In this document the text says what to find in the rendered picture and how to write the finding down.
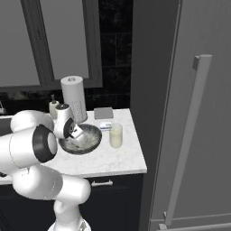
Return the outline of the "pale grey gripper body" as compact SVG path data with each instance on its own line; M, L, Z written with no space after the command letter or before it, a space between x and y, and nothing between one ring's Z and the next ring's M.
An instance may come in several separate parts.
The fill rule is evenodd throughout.
M82 142L84 140L84 132L78 125L73 125L69 131L69 138L74 142Z

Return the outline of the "dark grey ice bowl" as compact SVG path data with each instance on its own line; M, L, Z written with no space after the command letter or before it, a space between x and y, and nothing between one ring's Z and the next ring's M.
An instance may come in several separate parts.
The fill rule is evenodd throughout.
M79 127L83 130L83 134L85 137L84 145L78 147L71 141L59 139L60 147L64 151L71 154L81 155L94 151L100 145L102 132L98 127L90 124L81 124Z

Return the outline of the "glass of lemonade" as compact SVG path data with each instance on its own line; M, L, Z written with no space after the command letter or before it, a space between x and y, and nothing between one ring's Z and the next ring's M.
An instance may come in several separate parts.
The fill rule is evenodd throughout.
M113 123L109 131L109 142L114 148L119 148L123 144L123 127L119 123Z

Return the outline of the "grey fridge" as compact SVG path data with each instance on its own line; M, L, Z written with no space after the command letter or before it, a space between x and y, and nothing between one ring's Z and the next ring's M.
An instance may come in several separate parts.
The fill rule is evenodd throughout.
M152 219L181 1L134 0L130 110L147 165L143 176L140 231L156 231L159 224L164 224L167 212L159 220ZM167 227L224 223L231 223L231 213L173 217Z

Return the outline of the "grey fridge door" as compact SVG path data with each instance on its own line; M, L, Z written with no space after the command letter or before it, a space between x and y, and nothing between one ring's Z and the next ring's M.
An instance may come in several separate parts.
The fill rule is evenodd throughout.
M195 80L194 57L210 54L208 79L175 218L231 213L231 0L182 0L152 219L169 206Z

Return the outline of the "blue and white small box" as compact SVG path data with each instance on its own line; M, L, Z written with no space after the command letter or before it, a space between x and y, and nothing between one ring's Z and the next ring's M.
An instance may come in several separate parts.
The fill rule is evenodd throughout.
M109 131L112 127L112 123L111 122L101 122L99 124L99 128L102 130L102 131Z

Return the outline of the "grey square sponge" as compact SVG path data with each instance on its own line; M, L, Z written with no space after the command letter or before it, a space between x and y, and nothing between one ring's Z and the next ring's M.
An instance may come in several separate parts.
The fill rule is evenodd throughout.
M96 119L111 119L114 117L112 107L98 107L94 109Z

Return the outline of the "white soap dispenser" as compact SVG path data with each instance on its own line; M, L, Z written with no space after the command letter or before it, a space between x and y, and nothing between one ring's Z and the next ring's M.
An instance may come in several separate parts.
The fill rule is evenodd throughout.
M51 102L49 103L49 110L50 110L50 115L53 119L57 118L57 111L56 111L56 106L60 104L59 101L57 101L54 96L51 96Z

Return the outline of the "white paper towel roll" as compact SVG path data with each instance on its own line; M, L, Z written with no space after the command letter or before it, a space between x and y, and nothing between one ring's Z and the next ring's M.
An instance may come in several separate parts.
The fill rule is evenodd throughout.
M83 78L67 76L60 80L63 100L68 104L74 115L75 122L81 124L88 119L86 110Z

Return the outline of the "dark drawer front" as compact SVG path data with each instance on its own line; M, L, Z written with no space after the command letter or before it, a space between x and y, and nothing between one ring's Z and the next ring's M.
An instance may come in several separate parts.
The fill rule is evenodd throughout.
M117 176L105 176L105 177L95 177L88 178L89 183L103 182L111 180L114 182L112 186L101 186L101 187L92 187L94 193L103 192L118 192L118 191L133 191L138 192L142 190L143 186L143 175L142 174L126 174L126 175L117 175Z

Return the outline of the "dark cupboard door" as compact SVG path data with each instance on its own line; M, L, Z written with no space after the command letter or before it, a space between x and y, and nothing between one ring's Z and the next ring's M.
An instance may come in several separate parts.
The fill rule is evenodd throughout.
M136 206L129 190L93 191L79 209L91 231L138 231Z

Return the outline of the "grey framed window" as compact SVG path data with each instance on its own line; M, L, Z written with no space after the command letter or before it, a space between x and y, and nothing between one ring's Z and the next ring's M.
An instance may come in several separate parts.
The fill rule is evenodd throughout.
M103 86L98 0L0 0L0 92Z

